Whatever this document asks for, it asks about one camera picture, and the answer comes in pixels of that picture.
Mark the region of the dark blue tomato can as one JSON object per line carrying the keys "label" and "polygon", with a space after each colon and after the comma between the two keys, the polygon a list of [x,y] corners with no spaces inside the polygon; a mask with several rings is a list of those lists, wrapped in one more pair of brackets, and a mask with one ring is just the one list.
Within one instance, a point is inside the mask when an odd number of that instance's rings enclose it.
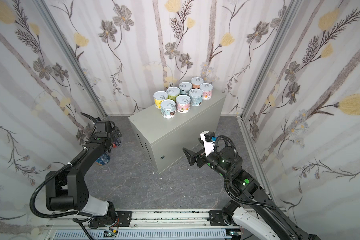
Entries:
{"label": "dark blue tomato can", "polygon": [[115,137],[112,139],[112,145],[113,145],[113,148],[117,148],[118,146],[121,145],[121,140],[119,137]]}

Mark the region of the blue labelled tin can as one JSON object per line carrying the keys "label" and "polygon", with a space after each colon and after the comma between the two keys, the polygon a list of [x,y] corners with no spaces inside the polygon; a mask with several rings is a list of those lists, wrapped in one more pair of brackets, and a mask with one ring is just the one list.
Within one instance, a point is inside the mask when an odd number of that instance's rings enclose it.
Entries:
{"label": "blue labelled tin can", "polygon": [[100,166],[106,165],[110,161],[110,155],[108,153],[102,154],[97,158],[96,163]]}

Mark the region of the pink labelled white-lid can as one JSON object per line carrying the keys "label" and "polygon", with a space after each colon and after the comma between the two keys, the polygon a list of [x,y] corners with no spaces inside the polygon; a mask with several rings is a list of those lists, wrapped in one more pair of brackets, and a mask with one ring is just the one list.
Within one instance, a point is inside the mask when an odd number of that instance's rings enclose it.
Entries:
{"label": "pink labelled white-lid can", "polygon": [[191,107],[191,99],[187,95],[179,95],[176,97],[176,108],[179,113],[189,112]]}

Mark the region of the light blue can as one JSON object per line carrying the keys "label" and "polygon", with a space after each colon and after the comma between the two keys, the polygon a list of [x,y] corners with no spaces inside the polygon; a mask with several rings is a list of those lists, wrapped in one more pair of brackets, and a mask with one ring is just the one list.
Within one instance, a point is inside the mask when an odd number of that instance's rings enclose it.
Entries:
{"label": "light blue can", "polygon": [[189,91],[189,97],[191,99],[191,106],[200,106],[203,101],[203,91],[200,89],[191,89]]}

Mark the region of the yellow labelled can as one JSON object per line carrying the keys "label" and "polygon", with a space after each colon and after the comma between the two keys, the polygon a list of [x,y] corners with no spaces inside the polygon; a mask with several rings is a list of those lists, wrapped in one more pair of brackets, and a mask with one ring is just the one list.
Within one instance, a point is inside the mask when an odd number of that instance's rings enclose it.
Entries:
{"label": "yellow labelled can", "polygon": [[166,91],[157,91],[154,93],[154,102],[157,109],[161,109],[161,103],[168,99],[168,93]]}

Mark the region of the green labelled can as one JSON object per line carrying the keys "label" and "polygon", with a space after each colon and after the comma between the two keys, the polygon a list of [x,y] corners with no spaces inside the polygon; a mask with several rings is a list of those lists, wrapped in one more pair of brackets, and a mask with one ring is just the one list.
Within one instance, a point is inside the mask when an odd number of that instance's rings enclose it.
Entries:
{"label": "green labelled can", "polygon": [[178,87],[169,87],[167,89],[168,99],[176,101],[176,98],[180,95],[181,90]]}

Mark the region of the teal labelled white-lid can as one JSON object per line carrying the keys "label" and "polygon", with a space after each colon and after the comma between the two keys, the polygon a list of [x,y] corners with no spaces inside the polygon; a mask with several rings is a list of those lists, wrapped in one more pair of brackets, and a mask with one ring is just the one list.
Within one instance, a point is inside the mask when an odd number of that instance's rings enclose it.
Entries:
{"label": "teal labelled white-lid can", "polygon": [[190,90],[193,88],[192,83],[190,82],[182,82],[179,84],[180,94],[181,95],[189,95]]}

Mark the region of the pink fruit labelled can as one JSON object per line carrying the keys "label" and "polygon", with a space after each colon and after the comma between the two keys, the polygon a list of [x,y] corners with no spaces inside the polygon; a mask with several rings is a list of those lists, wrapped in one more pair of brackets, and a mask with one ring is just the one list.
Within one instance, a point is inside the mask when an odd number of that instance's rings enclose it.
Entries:
{"label": "pink fruit labelled can", "polygon": [[209,83],[203,83],[200,85],[200,90],[203,92],[203,100],[210,100],[213,92],[213,85]]}

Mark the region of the orange labelled can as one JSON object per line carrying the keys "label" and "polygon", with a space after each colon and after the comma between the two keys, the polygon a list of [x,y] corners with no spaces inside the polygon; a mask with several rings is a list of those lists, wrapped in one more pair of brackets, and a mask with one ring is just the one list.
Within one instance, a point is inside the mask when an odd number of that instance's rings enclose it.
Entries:
{"label": "orange labelled can", "polygon": [[193,89],[199,89],[200,85],[204,83],[204,79],[200,77],[194,77],[191,79],[191,84]]}

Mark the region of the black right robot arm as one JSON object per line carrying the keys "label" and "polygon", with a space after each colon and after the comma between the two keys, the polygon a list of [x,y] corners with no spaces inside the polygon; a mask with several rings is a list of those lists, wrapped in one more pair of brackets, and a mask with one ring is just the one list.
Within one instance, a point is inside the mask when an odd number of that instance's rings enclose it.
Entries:
{"label": "black right robot arm", "polygon": [[241,168],[242,158],[235,147],[228,146],[220,152],[209,155],[200,150],[195,153],[183,148],[190,165],[199,168],[209,166],[224,179],[226,193],[238,204],[248,205],[265,220],[281,240],[319,240],[315,234],[309,234],[295,224],[267,195],[255,178]]}

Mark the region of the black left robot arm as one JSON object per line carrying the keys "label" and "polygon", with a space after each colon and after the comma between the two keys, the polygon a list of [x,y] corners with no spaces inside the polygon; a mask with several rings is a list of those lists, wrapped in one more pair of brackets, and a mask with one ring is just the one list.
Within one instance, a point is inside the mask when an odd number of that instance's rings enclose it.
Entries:
{"label": "black left robot arm", "polygon": [[106,216],[110,203],[92,197],[84,180],[96,160],[114,147],[122,136],[112,121],[99,121],[83,150],[46,184],[46,207],[49,211],[78,211],[83,216]]}

